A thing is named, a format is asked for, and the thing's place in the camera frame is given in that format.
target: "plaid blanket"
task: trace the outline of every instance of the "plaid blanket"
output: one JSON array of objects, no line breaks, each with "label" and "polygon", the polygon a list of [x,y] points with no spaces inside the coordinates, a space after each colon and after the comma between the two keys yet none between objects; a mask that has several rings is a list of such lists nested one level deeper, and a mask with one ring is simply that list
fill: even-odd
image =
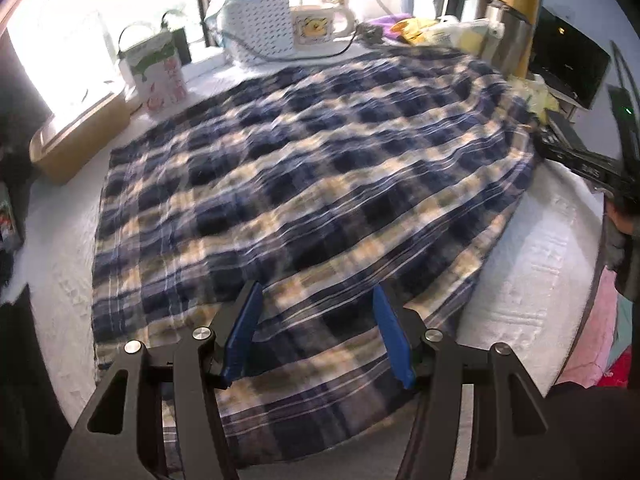
[{"label": "plaid blanket", "polygon": [[264,314],[245,377],[218,393],[236,462],[362,432],[411,395],[390,371],[373,286],[455,330],[530,183],[531,127],[498,73],[435,48],[285,68],[159,124],[111,154],[98,368],[129,339],[167,344],[207,324],[254,279]]}]

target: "human hand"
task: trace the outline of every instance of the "human hand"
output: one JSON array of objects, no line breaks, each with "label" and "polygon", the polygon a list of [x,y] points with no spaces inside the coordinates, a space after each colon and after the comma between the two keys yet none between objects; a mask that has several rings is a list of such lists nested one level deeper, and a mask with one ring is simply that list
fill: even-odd
[{"label": "human hand", "polygon": [[616,209],[616,206],[610,200],[607,200],[604,205],[605,213],[611,221],[613,225],[616,226],[616,229],[625,235],[630,235],[634,231],[634,219],[633,217],[621,213]]}]

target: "ceramic mug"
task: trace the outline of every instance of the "ceramic mug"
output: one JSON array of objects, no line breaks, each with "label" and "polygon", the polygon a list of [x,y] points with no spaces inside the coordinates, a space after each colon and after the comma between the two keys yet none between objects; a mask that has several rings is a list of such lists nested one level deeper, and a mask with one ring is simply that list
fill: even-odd
[{"label": "ceramic mug", "polygon": [[[334,30],[335,15],[347,19],[347,26]],[[356,17],[347,7],[337,4],[302,5],[291,7],[293,41],[298,46],[309,46],[350,36],[356,30]]]}]

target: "white bedsheet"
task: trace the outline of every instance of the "white bedsheet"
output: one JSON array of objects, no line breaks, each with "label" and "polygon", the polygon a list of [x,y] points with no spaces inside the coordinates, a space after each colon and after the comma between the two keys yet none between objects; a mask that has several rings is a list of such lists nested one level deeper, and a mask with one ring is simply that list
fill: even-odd
[{"label": "white bedsheet", "polygon": [[[270,65],[252,72],[226,68],[201,76],[189,82],[190,103],[277,68]],[[145,115],[137,117],[66,186],[42,178],[33,184],[26,241],[2,294],[3,301],[13,301],[29,283],[44,361],[60,407],[72,424],[94,390],[91,264],[109,153],[153,123]],[[602,197],[591,195],[580,178],[555,163],[540,165],[482,270],[462,317],[459,341],[478,348],[496,341],[509,343],[546,392],[568,354],[588,298],[601,216]],[[468,448],[470,414],[467,403],[461,449]],[[293,464],[252,468],[241,476],[392,479],[411,421],[409,407],[337,449]],[[456,462],[456,478],[462,477],[464,466],[465,460]]]}]

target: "blue gripper pad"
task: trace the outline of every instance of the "blue gripper pad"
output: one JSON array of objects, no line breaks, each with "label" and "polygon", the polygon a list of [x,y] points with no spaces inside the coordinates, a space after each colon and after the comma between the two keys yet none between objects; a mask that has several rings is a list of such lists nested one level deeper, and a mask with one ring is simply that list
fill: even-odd
[{"label": "blue gripper pad", "polygon": [[415,384],[415,374],[411,366],[411,347],[400,328],[396,313],[379,285],[373,288],[373,314],[385,343],[391,369],[396,379],[408,390]]},{"label": "blue gripper pad", "polygon": [[242,376],[251,340],[262,313],[262,285],[255,283],[247,297],[242,312],[238,316],[233,330],[226,340],[225,359],[220,376],[231,384]]}]

